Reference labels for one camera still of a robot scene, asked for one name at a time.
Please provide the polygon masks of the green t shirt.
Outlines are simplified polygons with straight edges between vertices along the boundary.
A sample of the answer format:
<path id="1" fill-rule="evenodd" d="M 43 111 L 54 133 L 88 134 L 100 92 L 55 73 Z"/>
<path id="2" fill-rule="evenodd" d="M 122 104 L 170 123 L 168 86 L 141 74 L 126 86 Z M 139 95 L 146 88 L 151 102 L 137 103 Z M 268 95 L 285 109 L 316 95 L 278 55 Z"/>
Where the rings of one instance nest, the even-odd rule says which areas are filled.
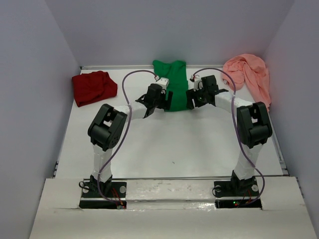
<path id="1" fill-rule="evenodd" d="M 188 90 L 188 81 L 186 77 L 186 62 L 176 60 L 172 63 L 164 63 L 154 60 L 153 67 L 156 75 L 169 79 L 167 90 L 173 92 L 173 96 L 168 112 L 187 110 L 186 91 Z"/>

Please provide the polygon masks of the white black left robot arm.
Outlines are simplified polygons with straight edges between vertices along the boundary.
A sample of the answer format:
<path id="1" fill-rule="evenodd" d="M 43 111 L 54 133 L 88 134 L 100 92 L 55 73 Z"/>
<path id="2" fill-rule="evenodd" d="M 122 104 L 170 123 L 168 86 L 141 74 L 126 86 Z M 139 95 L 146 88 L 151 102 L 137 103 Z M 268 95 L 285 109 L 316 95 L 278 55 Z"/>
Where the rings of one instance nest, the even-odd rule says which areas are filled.
<path id="1" fill-rule="evenodd" d="M 94 150 L 94 169 L 90 182 L 86 184 L 89 190 L 96 191 L 103 198 L 111 189 L 111 160 L 115 156 L 113 148 L 121 146 L 132 120 L 145 119 L 154 113 L 155 109 L 169 110 L 172 95 L 167 91 L 169 80 L 161 78 L 148 86 L 146 94 L 135 102 L 125 106 L 113 107 L 103 104 L 88 129 L 88 136 Z"/>

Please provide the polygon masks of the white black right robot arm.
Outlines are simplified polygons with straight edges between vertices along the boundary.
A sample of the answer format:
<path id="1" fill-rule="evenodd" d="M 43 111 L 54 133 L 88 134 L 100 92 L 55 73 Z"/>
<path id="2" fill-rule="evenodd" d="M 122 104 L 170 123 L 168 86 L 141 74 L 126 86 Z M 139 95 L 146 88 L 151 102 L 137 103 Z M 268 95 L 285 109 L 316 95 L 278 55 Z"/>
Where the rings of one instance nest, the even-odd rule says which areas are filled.
<path id="1" fill-rule="evenodd" d="M 216 181 L 217 198 L 259 194 L 255 177 L 256 162 L 263 145 L 272 136 L 267 108 L 263 102 L 252 103 L 220 89 L 215 76 L 191 79 L 193 89 L 186 91 L 186 107 L 190 110 L 210 104 L 231 113 L 240 153 L 230 180 Z"/>

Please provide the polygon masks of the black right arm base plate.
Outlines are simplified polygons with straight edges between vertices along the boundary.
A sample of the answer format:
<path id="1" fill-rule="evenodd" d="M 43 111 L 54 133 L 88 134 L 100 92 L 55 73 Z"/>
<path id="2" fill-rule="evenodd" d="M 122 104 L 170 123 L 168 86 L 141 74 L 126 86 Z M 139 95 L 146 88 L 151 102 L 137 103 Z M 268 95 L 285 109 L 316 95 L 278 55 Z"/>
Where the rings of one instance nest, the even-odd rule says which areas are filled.
<path id="1" fill-rule="evenodd" d="M 230 181 L 216 181 L 212 188 L 212 194 L 215 197 L 215 207 L 217 209 L 262 208 L 260 199 L 254 201 L 259 195 L 259 188 L 256 182 L 236 191 L 231 188 Z"/>

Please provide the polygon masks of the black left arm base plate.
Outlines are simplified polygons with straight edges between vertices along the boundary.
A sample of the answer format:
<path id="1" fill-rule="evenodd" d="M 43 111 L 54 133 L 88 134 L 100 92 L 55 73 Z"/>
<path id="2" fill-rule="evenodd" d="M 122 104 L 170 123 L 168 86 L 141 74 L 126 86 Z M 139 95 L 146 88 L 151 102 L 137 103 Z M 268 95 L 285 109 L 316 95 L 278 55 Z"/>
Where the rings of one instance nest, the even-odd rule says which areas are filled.
<path id="1" fill-rule="evenodd" d="M 100 186 L 90 181 L 80 181 L 81 197 L 79 208 L 81 209 L 109 209 L 123 210 L 127 208 L 126 192 L 127 182 L 113 181 L 109 189 L 103 190 Z"/>

